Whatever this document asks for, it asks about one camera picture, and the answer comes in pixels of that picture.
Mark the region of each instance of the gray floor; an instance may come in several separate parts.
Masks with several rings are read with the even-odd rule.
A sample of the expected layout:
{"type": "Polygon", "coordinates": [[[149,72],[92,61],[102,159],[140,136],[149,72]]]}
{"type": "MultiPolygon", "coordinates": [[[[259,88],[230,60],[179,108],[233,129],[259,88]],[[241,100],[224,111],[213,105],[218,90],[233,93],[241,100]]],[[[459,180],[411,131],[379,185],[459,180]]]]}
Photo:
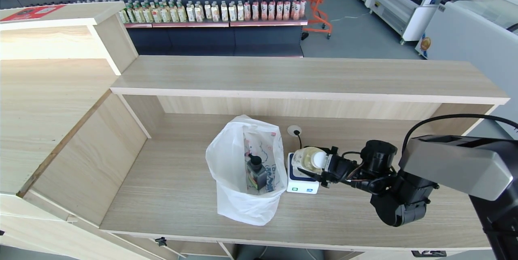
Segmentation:
{"type": "Polygon", "coordinates": [[[325,0],[319,9],[332,20],[333,32],[329,40],[326,33],[310,32],[301,43],[305,57],[420,59],[414,50],[417,42],[400,45],[400,36],[376,14],[370,15],[360,0],[325,0]]]}
{"type": "MultiPolygon", "coordinates": [[[[359,0],[325,0],[320,9],[329,14],[333,20],[333,33],[329,40],[326,33],[311,32],[309,37],[302,43],[305,57],[321,58],[375,58],[375,59],[420,59],[414,50],[415,42],[408,42],[405,45],[399,44],[400,37],[385,22],[375,14],[370,15],[363,3],[359,0]]],[[[483,122],[477,127],[474,135],[488,137],[502,137],[504,133],[494,131],[493,122],[483,122]]],[[[241,256],[239,260],[252,260],[260,255],[260,247],[252,247],[241,256]]],[[[272,248],[272,255],[278,254],[272,248]]],[[[285,249],[285,260],[311,259],[305,249],[285,249]]],[[[321,254],[316,251],[313,255],[322,259],[321,254]]],[[[0,247],[0,260],[70,260],[65,256],[42,254],[32,251],[15,249],[12,247],[0,247]]],[[[473,251],[452,256],[452,260],[493,260],[491,251],[473,251]]],[[[187,260],[222,260],[222,258],[190,256],[187,260]]]]}

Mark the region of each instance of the white plastic bag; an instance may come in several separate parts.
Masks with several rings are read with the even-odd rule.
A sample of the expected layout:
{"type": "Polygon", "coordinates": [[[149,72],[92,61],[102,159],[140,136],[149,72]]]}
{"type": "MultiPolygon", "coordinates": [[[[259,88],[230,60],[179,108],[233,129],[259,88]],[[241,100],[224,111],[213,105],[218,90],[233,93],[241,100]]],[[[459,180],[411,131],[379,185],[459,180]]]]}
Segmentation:
{"type": "Polygon", "coordinates": [[[264,226],[275,215],[287,174],[279,127],[241,115],[225,125],[207,147],[205,159],[216,181],[218,214],[250,225],[264,226]],[[247,184],[246,157],[261,157],[266,186],[261,192],[247,184]]]}

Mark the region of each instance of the bottle cap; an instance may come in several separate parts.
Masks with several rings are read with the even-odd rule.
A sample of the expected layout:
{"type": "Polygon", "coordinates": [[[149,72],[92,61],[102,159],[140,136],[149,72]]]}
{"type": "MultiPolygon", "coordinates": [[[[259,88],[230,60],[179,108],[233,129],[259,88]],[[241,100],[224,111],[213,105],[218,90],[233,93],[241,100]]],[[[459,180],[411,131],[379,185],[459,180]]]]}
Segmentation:
{"type": "Polygon", "coordinates": [[[251,153],[248,154],[248,157],[250,157],[250,164],[252,164],[252,168],[254,170],[261,169],[261,166],[262,166],[261,164],[263,163],[262,160],[261,160],[261,157],[254,156],[251,153]]]}
{"type": "Polygon", "coordinates": [[[325,151],[319,151],[311,155],[311,164],[315,168],[323,169],[326,163],[326,153],[325,151]]]}

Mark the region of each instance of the white box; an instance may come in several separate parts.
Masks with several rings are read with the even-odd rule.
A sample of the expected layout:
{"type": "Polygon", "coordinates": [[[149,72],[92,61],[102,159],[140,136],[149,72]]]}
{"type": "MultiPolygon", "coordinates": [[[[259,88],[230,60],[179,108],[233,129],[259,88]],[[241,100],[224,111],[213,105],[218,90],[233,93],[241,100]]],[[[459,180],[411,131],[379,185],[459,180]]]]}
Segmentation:
{"type": "Polygon", "coordinates": [[[293,169],[291,164],[293,153],[289,153],[286,159],[286,167],[288,169],[288,192],[316,194],[319,182],[309,176],[303,174],[297,169],[293,169]]]}

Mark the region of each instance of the red sign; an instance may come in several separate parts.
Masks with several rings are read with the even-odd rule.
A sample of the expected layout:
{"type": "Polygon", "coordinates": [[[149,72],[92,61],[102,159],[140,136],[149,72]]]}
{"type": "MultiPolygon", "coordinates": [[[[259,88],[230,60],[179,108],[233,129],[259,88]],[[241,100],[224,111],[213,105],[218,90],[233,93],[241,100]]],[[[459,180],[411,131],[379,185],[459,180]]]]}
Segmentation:
{"type": "Polygon", "coordinates": [[[14,13],[11,16],[3,18],[1,21],[14,21],[14,20],[29,20],[39,19],[48,13],[54,12],[61,7],[66,5],[50,5],[50,6],[39,6],[39,7],[28,7],[24,8],[18,13],[14,13]]]}

